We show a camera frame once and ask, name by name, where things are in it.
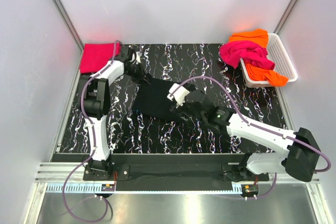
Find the black t-shirt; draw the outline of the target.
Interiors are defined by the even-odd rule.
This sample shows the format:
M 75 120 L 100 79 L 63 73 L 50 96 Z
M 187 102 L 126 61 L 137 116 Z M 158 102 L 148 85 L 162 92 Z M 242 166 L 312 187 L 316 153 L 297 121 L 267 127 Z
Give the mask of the black t-shirt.
M 169 90 L 173 88 L 173 84 L 174 82 L 172 81 L 153 78 L 151 84 L 140 85 L 132 105 L 132 110 L 145 116 L 155 117 L 158 120 L 186 123 L 178 120 L 171 112 L 172 106 L 179 105 L 174 99 L 170 100 L 167 97 L 169 95 Z M 179 91 L 182 91 L 183 89 L 186 89 L 189 92 L 184 102 L 187 100 L 207 100 L 210 102 L 210 110 L 207 115 L 207 119 L 214 113 L 215 106 L 213 103 L 209 100 L 205 93 L 203 93 L 195 85 L 186 83 L 179 88 Z

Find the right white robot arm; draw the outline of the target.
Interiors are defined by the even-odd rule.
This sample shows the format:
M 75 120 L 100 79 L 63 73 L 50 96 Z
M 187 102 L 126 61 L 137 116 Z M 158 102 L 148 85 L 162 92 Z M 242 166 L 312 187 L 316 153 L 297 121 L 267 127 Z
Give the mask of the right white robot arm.
M 291 131 L 258 122 L 237 110 L 215 106 L 201 90 L 177 83 L 169 88 L 167 98 L 176 103 L 173 111 L 184 121 L 196 118 L 212 131 L 244 138 L 272 150 L 245 154 L 231 172 L 232 180 L 250 180 L 262 173 L 287 173 L 302 182 L 312 180 L 320 148 L 308 129 Z

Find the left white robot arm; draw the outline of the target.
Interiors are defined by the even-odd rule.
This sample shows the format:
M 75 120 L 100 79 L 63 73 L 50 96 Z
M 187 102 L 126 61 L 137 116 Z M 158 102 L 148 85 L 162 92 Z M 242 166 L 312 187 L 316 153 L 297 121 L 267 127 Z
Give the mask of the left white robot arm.
M 120 42 L 88 44 L 80 64 L 79 108 L 89 134 L 90 155 L 86 173 L 103 180 L 113 175 L 111 151 L 107 142 L 106 120 L 111 108 L 110 86 L 127 75 L 134 82 L 148 80 L 141 53 Z

